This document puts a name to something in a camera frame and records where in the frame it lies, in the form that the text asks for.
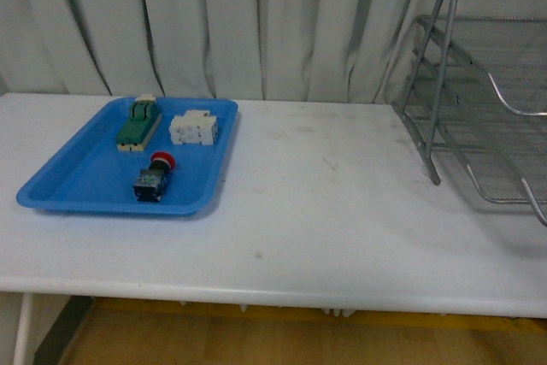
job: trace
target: metal frame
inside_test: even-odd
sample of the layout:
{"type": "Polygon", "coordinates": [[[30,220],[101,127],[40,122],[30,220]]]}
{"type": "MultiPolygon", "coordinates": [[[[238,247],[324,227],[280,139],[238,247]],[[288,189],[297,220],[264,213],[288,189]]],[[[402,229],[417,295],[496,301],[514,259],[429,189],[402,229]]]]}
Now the metal frame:
{"type": "Polygon", "coordinates": [[[514,115],[532,117],[547,115],[547,111],[529,112],[511,106],[511,104],[509,104],[509,102],[504,98],[502,92],[500,91],[500,88],[494,76],[492,76],[492,74],[489,73],[486,68],[481,67],[479,63],[474,61],[473,58],[464,49],[460,48],[457,44],[453,44],[452,34],[456,21],[456,8],[458,0],[450,0],[447,16],[439,18],[439,13],[441,8],[443,7],[444,1],[445,0],[436,0],[431,16],[428,16],[427,18],[421,17],[418,19],[418,22],[424,27],[424,37],[422,39],[419,49],[415,50],[417,58],[415,61],[415,65],[413,66],[411,75],[409,76],[408,82],[403,91],[403,103],[400,106],[394,106],[394,109],[401,117],[403,123],[410,130],[410,133],[413,137],[413,140],[415,141],[422,161],[427,168],[433,184],[440,184],[440,178],[438,177],[437,170],[432,161],[432,150],[436,144],[434,142],[434,139],[436,132],[439,132],[439,135],[443,137],[446,144],[455,153],[459,163],[466,169],[468,175],[473,181],[473,184],[475,185],[475,188],[484,199],[493,203],[529,203],[532,206],[532,209],[538,219],[542,222],[542,224],[547,226],[547,218],[545,217],[544,211],[541,209],[541,204],[543,204],[545,200],[538,200],[536,198],[526,176],[521,174],[518,166],[512,161],[509,156],[505,155],[499,147],[489,141],[488,136],[485,135],[484,130],[481,130],[481,127],[476,127],[476,129],[478,130],[477,133],[480,135],[480,141],[485,143],[486,150],[490,150],[491,152],[499,155],[499,157],[503,159],[503,164],[508,169],[508,178],[514,182],[515,186],[520,187],[519,190],[521,192],[522,198],[500,200],[488,196],[480,186],[479,180],[477,179],[477,176],[470,166],[465,154],[461,150],[461,147],[452,138],[449,131],[446,129],[443,121],[439,118],[443,95],[454,94],[451,93],[450,87],[446,84],[446,72],[449,65],[449,58],[452,58],[453,61],[456,62],[457,65],[459,65],[459,67],[463,68],[467,73],[471,74],[480,84],[484,85],[485,87],[492,88],[495,91],[495,94],[497,94],[498,102],[506,110],[513,113],[514,115]],[[439,29],[437,25],[438,21],[441,19],[446,19],[444,30],[439,29]],[[435,66],[425,58],[426,49],[431,40],[436,43],[441,49],[439,64],[435,66]],[[415,92],[415,84],[421,67],[425,67],[428,72],[430,72],[436,79],[431,103],[421,101],[422,108],[429,116],[428,128],[426,132],[423,133],[423,135],[420,132],[418,126],[416,126],[410,115],[407,113],[409,99],[413,91],[415,92]]]}

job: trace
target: table leg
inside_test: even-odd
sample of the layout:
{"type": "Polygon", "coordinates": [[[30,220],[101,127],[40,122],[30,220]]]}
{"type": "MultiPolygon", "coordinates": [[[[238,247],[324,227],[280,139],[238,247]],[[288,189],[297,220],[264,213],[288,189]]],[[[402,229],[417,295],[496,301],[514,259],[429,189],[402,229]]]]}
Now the table leg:
{"type": "Polygon", "coordinates": [[[19,315],[19,326],[17,327],[17,340],[15,341],[14,365],[26,365],[28,355],[28,344],[32,328],[32,312],[35,295],[31,292],[23,294],[21,313],[19,315]]]}

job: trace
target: blue tray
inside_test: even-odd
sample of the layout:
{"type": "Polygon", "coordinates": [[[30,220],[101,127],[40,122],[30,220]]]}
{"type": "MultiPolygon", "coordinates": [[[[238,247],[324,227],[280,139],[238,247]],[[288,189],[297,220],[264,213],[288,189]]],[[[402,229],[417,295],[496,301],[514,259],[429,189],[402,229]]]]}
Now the blue tray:
{"type": "Polygon", "coordinates": [[[127,119],[133,97],[104,106],[19,190],[25,207],[86,213],[191,215],[215,193],[238,105],[230,100],[158,98],[162,122],[143,152],[118,151],[115,136],[127,119]],[[169,125],[188,109],[217,116],[214,145],[171,143],[169,125]],[[148,168],[153,152],[169,152],[177,161],[159,203],[137,201],[133,181],[148,168]]]}

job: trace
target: white table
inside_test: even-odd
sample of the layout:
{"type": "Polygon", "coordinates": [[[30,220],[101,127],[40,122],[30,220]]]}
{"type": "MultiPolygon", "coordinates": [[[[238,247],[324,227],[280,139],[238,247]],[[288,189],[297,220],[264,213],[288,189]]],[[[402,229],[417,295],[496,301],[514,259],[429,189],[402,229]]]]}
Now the white table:
{"type": "Polygon", "coordinates": [[[450,155],[434,186],[389,106],[239,101],[192,217],[19,206],[109,100],[0,98],[0,291],[547,317],[547,229],[481,200],[450,155]]]}

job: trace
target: metal tray rack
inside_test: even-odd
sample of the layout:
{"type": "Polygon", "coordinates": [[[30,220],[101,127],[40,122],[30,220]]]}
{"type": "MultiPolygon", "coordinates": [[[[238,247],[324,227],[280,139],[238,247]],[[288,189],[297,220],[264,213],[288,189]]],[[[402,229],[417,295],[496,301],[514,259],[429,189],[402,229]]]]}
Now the metal tray rack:
{"type": "Polygon", "coordinates": [[[484,199],[528,203],[547,226],[547,19],[459,17],[457,1],[418,18],[424,38],[394,109],[433,184],[432,151],[448,148],[484,199]]]}

